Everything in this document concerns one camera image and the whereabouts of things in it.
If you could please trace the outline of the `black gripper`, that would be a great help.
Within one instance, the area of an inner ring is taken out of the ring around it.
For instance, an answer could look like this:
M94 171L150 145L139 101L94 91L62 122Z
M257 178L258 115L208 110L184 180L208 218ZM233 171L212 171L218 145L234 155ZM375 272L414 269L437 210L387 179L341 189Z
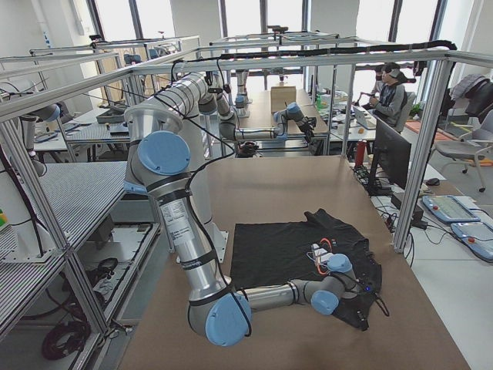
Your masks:
M304 134L304 138L307 143L311 143L312 139L314 138L314 128L316 127L316 125L316 117L305 116L300 121L300 131Z
M354 328L368 328L368 315L371 305L377 299L376 291L363 291L356 297L346 300L348 313L346 322Z

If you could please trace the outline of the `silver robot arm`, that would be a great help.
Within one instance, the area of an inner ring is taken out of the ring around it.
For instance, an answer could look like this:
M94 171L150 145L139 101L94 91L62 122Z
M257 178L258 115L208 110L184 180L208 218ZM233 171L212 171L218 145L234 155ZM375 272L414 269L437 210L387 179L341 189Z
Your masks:
M216 101L220 136L231 142L302 138L310 143L321 132L321 118L305 92L284 82L250 94L249 72L236 71L235 105Z
M293 304L309 304L319 314L334 315L360 330L368 327L371 305L387 312L380 295L381 266L367 240L325 210L306 213L305 221L290 225L294 246L307 247L316 280L299 277L282 284L238 287L223 273L213 239L194 209L191 154L179 134L184 115L143 105L128 108L125 119L136 136L126 185L144 189L159 204L191 287L187 319L198 335L229 347L251 335L254 312Z

